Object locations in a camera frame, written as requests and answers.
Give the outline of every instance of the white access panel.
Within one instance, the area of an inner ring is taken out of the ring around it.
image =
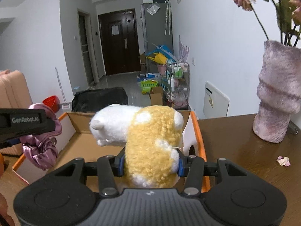
[[[226,117],[230,99],[210,82],[205,85],[204,115],[207,118]]]

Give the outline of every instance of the plush toy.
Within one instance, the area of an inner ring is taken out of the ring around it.
[[[141,107],[113,104],[98,111],[90,122],[90,130],[100,146],[124,146],[128,127]]]
[[[128,129],[125,180],[129,187],[170,188],[178,180],[183,116],[168,106],[140,109]]]
[[[168,106],[111,105],[96,113],[90,130],[101,146],[126,142],[122,187],[169,188],[178,180],[183,122]]]

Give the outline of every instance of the refrigerator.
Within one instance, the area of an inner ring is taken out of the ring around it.
[[[173,52],[173,30],[169,35],[169,25],[165,33],[166,7],[167,3],[159,3],[160,9],[150,15],[147,10],[151,3],[141,5],[142,25],[145,54],[156,49],[153,45],[166,45]],[[146,68],[149,73],[158,73],[158,68],[155,62],[146,59]]]

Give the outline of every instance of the ceramic vase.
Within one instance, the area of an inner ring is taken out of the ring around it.
[[[301,106],[301,50],[273,40],[264,42],[263,65],[257,96],[261,102],[253,131],[261,139],[280,143],[290,115]]]

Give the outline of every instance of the yellow watering can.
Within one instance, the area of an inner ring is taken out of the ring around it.
[[[165,65],[167,58],[162,53],[154,53],[156,56],[150,57],[147,56],[148,59],[155,61],[157,64]]]

